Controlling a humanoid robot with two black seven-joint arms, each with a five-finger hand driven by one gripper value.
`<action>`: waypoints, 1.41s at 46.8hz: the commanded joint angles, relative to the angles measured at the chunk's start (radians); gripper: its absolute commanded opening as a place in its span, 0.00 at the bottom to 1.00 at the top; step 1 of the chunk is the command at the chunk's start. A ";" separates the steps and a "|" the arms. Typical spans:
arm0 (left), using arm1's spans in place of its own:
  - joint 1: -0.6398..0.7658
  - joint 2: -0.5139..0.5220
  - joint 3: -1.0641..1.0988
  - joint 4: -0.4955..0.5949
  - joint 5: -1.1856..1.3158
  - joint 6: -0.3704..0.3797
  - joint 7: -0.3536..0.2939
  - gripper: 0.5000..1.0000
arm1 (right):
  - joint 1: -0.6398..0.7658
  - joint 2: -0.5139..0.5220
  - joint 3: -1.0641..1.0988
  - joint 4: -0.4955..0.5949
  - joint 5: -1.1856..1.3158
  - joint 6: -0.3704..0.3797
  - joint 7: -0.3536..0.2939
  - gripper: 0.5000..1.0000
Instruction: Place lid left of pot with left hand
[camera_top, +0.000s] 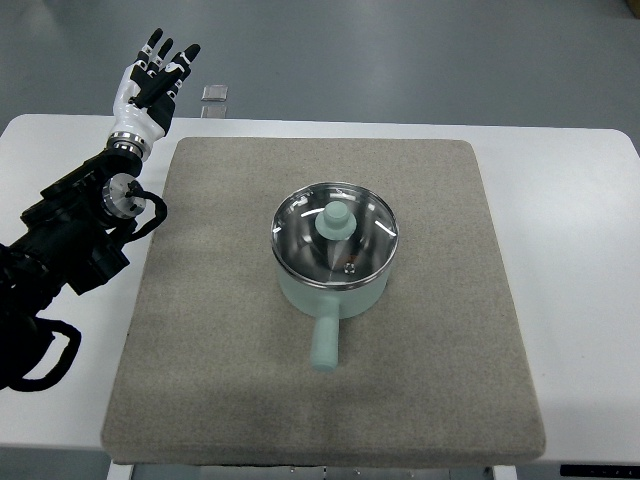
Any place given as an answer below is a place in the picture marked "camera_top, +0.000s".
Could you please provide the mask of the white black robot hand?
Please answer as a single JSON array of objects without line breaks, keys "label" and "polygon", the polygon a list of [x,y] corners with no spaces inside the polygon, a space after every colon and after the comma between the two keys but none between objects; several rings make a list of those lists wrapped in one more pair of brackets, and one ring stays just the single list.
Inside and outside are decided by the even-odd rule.
[{"label": "white black robot hand", "polygon": [[137,150],[142,158],[169,132],[176,97],[201,50],[192,44],[168,58],[172,47],[173,40],[156,29],[125,69],[114,99],[109,141]]}]

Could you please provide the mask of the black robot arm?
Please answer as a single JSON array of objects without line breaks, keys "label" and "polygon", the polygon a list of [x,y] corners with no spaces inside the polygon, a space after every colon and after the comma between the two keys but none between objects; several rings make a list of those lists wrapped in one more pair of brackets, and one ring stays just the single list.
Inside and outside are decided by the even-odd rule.
[{"label": "black robot arm", "polygon": [[82,335],[40,312],[64,286],[82,295],[106,284],[129,263],[124,246],[166,219],[164,200],[137,180],[147,151],[141,137],[116,132],[22,213],[26,233],[1,248],[3,388],[43,391],[66,375]]}]

